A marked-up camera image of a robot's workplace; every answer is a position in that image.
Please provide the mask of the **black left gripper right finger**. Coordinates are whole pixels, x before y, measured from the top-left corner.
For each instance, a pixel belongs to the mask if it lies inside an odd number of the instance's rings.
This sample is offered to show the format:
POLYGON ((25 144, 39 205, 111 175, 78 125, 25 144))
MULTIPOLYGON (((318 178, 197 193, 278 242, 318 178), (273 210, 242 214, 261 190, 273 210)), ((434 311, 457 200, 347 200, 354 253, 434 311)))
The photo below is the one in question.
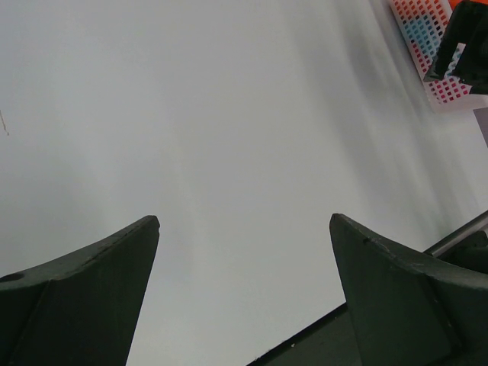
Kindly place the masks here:
POLYGON ((336 213, 332 248, 365 365, 487 363, 487 234, 432 256, 336 213))

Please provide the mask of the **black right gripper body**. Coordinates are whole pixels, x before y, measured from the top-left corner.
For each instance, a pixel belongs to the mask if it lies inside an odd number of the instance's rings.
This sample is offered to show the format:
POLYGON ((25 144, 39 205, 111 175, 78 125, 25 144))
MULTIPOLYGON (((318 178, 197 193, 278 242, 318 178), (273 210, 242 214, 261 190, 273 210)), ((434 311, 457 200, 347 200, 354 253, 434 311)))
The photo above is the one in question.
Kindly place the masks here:
POLYGON ((487 4, 461 1, 451 14, 424 82, 441 81, 458 45, 464 50, 452 75, 471 87, 471 94, 487 93, 487 4))

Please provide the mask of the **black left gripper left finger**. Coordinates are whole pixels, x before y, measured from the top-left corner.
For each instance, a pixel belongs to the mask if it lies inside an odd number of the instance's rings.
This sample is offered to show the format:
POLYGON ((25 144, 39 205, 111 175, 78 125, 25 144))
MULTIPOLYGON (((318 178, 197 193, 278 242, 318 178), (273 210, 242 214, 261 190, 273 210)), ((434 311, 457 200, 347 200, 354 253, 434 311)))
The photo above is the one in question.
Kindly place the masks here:
POLYGON ((146 216, 1 278, 3 365, 125 365, 159 241, 146 216))

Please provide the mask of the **white plastic mesh basket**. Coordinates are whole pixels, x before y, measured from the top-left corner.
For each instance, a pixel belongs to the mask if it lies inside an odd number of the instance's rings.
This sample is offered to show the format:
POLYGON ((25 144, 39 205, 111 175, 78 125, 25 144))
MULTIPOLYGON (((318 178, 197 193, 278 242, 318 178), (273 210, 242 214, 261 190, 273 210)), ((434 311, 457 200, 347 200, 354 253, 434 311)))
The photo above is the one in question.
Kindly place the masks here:
MULTIPOLYGON (((432 65, 456 4, 456 1, 444 0, 389 2, 420 78, 432 65)), ((452 75, 464 48, 463 43, 457 45, 443 80, 422 83, 432 109, 438 113, 487 106, 486 96, 472 95, 471 87, 452 75)))

